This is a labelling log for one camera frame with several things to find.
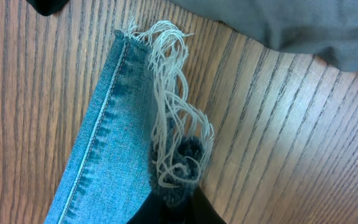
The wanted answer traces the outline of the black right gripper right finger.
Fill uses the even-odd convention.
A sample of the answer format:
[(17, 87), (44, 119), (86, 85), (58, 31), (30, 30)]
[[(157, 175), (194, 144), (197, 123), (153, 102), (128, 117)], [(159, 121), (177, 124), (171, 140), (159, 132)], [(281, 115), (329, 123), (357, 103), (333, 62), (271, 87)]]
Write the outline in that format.
[(211, 205), (200, 187), (188, 197), (185, 224), (226, 224)]

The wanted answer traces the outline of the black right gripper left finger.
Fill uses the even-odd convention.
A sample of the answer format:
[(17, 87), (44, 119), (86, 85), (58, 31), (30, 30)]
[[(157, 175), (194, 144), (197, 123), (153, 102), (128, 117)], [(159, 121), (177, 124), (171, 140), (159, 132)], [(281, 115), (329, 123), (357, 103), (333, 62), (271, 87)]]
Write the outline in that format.
[(151, 192), (127, 224), (164, 224), (165, 203)]

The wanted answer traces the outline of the light blue denim jeans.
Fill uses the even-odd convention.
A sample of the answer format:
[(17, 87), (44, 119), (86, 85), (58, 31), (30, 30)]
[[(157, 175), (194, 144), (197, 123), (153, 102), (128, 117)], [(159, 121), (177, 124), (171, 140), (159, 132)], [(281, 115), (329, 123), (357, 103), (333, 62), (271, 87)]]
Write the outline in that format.
[(188, 102), (184, 38), (170, 21), (116, 32), (47, 223), (127, 223), (151, 192), (185, 223), (214, 128)]

